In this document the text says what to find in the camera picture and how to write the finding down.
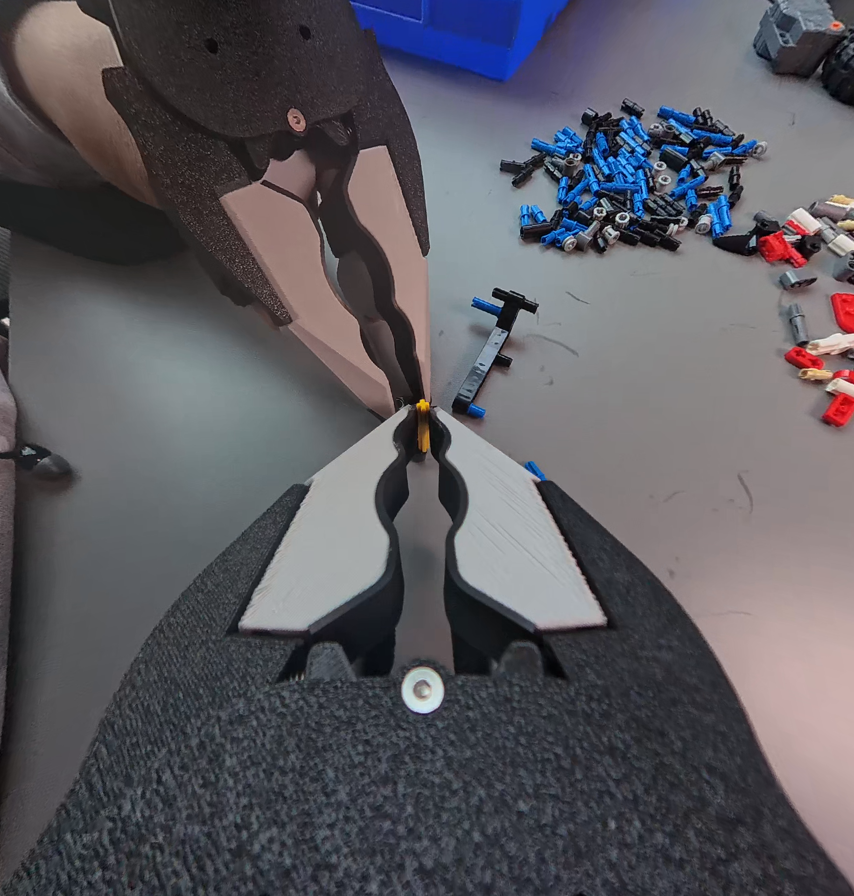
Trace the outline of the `pile of red white pieces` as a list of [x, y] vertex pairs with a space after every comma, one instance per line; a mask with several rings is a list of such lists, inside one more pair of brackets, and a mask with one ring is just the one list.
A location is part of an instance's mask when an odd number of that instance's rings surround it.
[[[783, 296], [778, 314], [788, 342], [784, 361], [799, 381], [821, 389], [820, 421], [844, 429], [854, 419], [854, 197], [827, 196], [777, 219], [781, 231], [761, 239], [759, 253], [745, 258], [779, 268], [776, 285]], [[710, 221], [713, 238], [731, 232], [723, 199], [711, 207]], [[834, 329], [826, 335], [812, 331], [797, 298], [819, 286], [826, 288]]]

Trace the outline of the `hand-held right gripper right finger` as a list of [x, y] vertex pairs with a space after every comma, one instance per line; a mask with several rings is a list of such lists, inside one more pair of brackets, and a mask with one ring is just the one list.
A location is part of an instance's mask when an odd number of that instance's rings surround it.
[[544, 482], [441, 409], [431, 413], [431, 447], [451, 520], [444, 600], [452, 633], [476, 651], [504, 651], [605, 627]]

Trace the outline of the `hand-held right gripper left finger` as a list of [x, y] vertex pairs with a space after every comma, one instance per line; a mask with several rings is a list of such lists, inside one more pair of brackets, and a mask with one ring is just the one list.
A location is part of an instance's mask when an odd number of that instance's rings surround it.
[[319, 470], [238, 622], [240, 633], [373, 651], [396, 631], [404, 581], [395, 520], [409, 497], [410, 409]]

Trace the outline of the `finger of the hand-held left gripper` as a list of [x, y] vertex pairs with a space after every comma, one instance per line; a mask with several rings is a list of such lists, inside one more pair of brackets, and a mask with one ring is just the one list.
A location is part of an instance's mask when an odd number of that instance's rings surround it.
[[339, 260], [341, 296], [392, 397], [430, 399], [428, 262], [388, 149], [360, 151], [344, 191], [354, 248]]
[[[334, 253], [342, 256], [354, 248], [344, 191], [350, 173], [341, 172], [332, 183], [339, 204], [321, 205], [323, 212], [340, 212], [332, 234], [341, 243]], [[357, 399], [387, 418], [397, 411], [388, 378], [366, 351], [354, 314], [329, 278], [321, 227], [304, 201], [306, 187], [315, 185], [314, 162], [296, 151], [285, 162], [271, 162], [262, 180], [223, 196], [221, 204], [287, 308], [289, 331]]]

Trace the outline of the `blue plastic bin with tag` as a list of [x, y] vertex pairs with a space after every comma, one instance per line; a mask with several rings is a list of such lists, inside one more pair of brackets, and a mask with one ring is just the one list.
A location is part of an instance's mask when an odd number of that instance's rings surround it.
[[505, 82], [568, 1], [354, 1], [383, 49]]

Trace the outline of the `grey desk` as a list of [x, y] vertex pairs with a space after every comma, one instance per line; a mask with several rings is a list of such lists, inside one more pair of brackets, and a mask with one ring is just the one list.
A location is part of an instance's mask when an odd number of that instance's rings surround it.
[[[854, 109], [752, 52], [764, 2], [574, 2], [504, 84], [386, 55], [430, 214], [433, 398], [487, 334], [473, 297], [537, 300], [473, 424], [534, 461], [691, 614], [784, 789], [854, 885], [854, 420], [783, 354], [778, 273], [694, 234], [677, 252], [522, 245], [542, 177], [498, 169], [623, 98], [709, 107], [769, 143], [735, 230], [854, 196]], [[119, 680], [164, 611], [369, 413], [186, 256], [111, 269], [14, 239], [10, 375], [26, 439], [63, 490], [21, 483], [7, 742], [6, 881], [69, 790]]]

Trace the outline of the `black beam with blue pins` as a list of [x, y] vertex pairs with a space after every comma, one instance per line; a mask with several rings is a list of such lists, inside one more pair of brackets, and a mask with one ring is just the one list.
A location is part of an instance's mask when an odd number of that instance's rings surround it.
[[493, 316], [495, 324], [452, 403], [454, 413], [474, 419], [485, 416], [485, 410], [476, 404], [476, 398], [489, 372], [496, 366], [511, 366], [512, 360], [504, 354], [503, 348], [511, 336], [519, 313], [524, 311], [535, 315], [538, 311], [537, 302], [513, 290], [497, 287], [490, 296], [498, 302], [486, 301], [480, 297], [472, 300], [472, 307]]

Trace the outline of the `grey toy battery box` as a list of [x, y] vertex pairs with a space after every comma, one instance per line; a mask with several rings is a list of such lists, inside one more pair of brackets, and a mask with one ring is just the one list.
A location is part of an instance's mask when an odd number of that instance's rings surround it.
[[763, 13], [753, 50], [778, 74], [808, 78], [847, 35], [826, 1], [773, 1]]

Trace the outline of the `black angled beam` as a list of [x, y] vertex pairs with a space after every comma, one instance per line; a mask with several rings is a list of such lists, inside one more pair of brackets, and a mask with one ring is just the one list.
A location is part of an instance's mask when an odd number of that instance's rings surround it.
[[744, 257], [759, 253], [759, 241], [781, 231], [781, 222], [777, 218], [771, 218], [763, 212], [754, 216], [754, 227], [743, 234], [726, 233], [721, 237], [713, 238], [713, 246], [729, 253]]

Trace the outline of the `pile of blue black pins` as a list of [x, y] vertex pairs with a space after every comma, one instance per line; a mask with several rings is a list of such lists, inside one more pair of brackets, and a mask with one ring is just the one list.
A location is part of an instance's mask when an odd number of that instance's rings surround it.
[[554, 207], [546, 212], [523, 203], [520, 241], [602, 254], [616, 245], [676, 252], [687, 233], [712, 241], [710, 210], [719, 199], [732, 231], [743, 169], [762, 160], [769, 144], [735, 131], [708, 108], [663, 105], [645, 120], [645, 108], [624, 98], [616, 112], [587, 108], [579, 128], [533, 138], [530, 149], [523, 161], [501, 160], [500, 173], [516, 189], [544, 173]]

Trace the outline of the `black toy tyre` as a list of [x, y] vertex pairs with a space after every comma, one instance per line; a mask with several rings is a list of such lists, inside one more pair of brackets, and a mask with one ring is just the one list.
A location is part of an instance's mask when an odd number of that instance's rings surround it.
[[826, 56], [821, 83], [829, 96], [854, 106], [854, 26]]

